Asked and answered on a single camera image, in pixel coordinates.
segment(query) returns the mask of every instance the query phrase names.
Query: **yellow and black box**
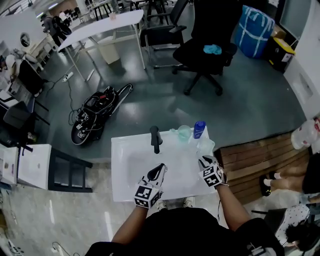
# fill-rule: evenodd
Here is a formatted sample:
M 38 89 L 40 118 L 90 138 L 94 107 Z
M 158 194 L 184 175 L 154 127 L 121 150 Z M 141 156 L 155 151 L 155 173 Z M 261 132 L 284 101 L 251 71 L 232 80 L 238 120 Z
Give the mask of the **yellow and black box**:
M 284 72 L 295 51 L 283 39 L 271 37 L 266 47 L 266 57 L 275 70 Z

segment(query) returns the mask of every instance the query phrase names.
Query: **green floor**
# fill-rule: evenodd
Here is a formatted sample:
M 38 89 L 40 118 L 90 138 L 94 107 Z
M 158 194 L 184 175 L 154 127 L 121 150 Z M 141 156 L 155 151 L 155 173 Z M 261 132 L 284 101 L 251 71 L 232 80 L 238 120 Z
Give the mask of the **green floor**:
M 182 13 L 179 24 L 186 25 L 183 37 L 191 37 L 194 22 L 194 7 L 189 4 Z M 102 39 L 112 33 L 96 36 Z M 70 113 L 69 87 L 58 82 L 48 93 L 47 85 L 39 101 L 49 109 L 47 119 L 50 127 L 42 124 L 39 143 L 51 144 L 55 149 L 82 159 L 111 157 L 111 138 L 149 132 L 153 125 L 160 131 L 178 128 L 180 125 L 193 126 L 196 121 L 206 121 L 208 133 L 216 146 L 223 147 L 258 140 L 275 134 L 291 131 L 301 125 L 305 116 L 298 100 L 284 76 L 274 70 L 267 61 L 250 59 L 238 50 L 231 66 L 224 69 L 223 76 L 216 80 L 223 87 L 223 95 L 217 96 L 215 88 L 201 78 L 190 96 L 183 90 L 193 80 L 195 73 L 171 73 L 170 68 L 154 70 L 147 52 L 143 49 L 146 70 L 143 69 L 137 44 L 125 41 L 116 44 L 120 61 L 107 65 L 97 50 L 90 51 L 99 67 L 106 84 L 100 81 L 97 72 L 88 83 L 84 83 L 76 70 L 69 80 L 73 108 L 97 90 L 106 86 L 116 89 L 131 83 L 134 91 L 107 121 L 99 141 L 86 146 L 76 146 L 71 141 L 72 126 L 68 124 Z M 174 63 L 172 51 L 157 52 L 158 63 Z M 71 66 L 67 56 L 53 53 L 41 76 L 56 81 Z M 90 59 L 81 55 L 78 66 L 84 76 L 93 68 Z

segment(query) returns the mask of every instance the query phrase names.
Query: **gray tiled floor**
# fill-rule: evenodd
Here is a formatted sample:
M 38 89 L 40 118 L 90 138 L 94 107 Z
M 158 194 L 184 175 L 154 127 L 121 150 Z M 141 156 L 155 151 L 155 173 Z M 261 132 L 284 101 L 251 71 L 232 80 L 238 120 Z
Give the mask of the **gray tiled floor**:
M 183 31 L 185 41 L 191 37 L 193 22 L 194 7 L 188 4 L 179 20 L 180 25 L 187 26 Z M 95 39 L 111 34 L 99 34 Z M 192 127 L 196 121 L 204 120 L 210 138 L 219 148 L 285 133 L 297 128 L 305 120 L 299 102 L 284 76 L 267 61 L 247 58 L 240 50 L 234 56 L 231 66 L 224 69 L 223 76 L 216 77 L 224 90 L 223 95 L 218 97 L 214 87 L 205 78 L 200 79 L 191 96 L 185 96 L 183 90 L 195 74 L 181 71 L 173 75 L 170 68 L 153 69 L 143 49 L 146 63 L 144 70 L 134 40 L 119 42 L 115 47 L 120 60 L 111 65 L 106 64 L 97 50 L 91 50 L 90 54 L 108 86 L 119 89 L 132 83 L 134 90 L 106 122 L 100 141 L 84 146 L 72 143 L 72 127 L 68 125 L 69 88 L 66 83 L 58 82 L 46 97 L 51 86 L 48 84 L 39 98 L 50 110 L 47 118 L 51 124 L 49 129 L 42 125 L 39 130 L 40 143 L 51 144 L 57 150 L 82 159 L 99 159 L 110 158 L 112 137 L 148 133 L 152 125 L 157 125 L 160 131 L 168 131 L 180 125 Z M 172 53 L 152 51 L 158 63 L 174 63 Z M 56 81 L 71 64 L 67 56 L 54 53 L 41 75 Z M 93 68 L 86 55 L 80 56 L 78 65 L 85 77 Z M 106 85 L 99 83 L 97 72 L 93 73 L 88 83 L 84 83 L 77 71 L 72 71 L 74 76 L 69 81 L 73 108 L 77 109 L 87 97 Z
M 88 172 L 88 185 L 93 187 L 94 193 L 56 192 L 27 186 L 15 186 L 9 194 L 1 190 L 9 238 L 25 251 L 26 256 L 56 256 L 51 251 L 55 241 L 70 255 L 78 252 L 83 256 L 91 244 L 110 241 L 134 209 L 134 204 L 113 202 L 108 164 L 93 166 Z M 249 212 L 253 209 L 265 211 L 298 203 L 298 193 L 277 190 L 245 207 Z M 181 199 L 168 202 L 169 208 L 181 205 Z M 217 194 L 195 198 L 196 207 L 206 209 L 216 218 L 218 205 Z M 148 216 L 155 211 L 153 207 Z M 221 206 L 219 217 L 219 223 L 226 227 Z

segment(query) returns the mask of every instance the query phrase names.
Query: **black faucet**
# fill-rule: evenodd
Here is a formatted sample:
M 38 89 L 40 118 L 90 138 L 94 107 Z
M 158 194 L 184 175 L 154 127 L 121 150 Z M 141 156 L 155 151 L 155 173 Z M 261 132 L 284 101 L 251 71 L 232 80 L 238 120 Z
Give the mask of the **black faucet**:
M 157 126 L 151 126 L 150 132 L 151 132 L 151 146 L 154 146 L 154 153 L 159 154 L 160 153 L 159 145 L 161 145 L 163 142 L 160 136 L 159 128 Z

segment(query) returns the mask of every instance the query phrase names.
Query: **chair backrest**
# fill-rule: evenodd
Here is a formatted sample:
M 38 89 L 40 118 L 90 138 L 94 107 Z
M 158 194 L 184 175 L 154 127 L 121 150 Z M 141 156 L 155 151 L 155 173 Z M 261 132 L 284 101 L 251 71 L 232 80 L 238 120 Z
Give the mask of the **chair backrest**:
M 242 7 L 239 0 L 194 0 L 192 38 L 203 45 L 228 46 Z
M 186 5 L 188 3 L 188 0 L 178 0 L 176 1 L 171 13 L 170 13 L 170 20 L 173 25 L 177 25 L 178 20 L 185 9 Z
M 23 101 L 11 106 L 6 111 L 3 121 L 7 124 L 20 129 L 31 116 L 26 104 Z

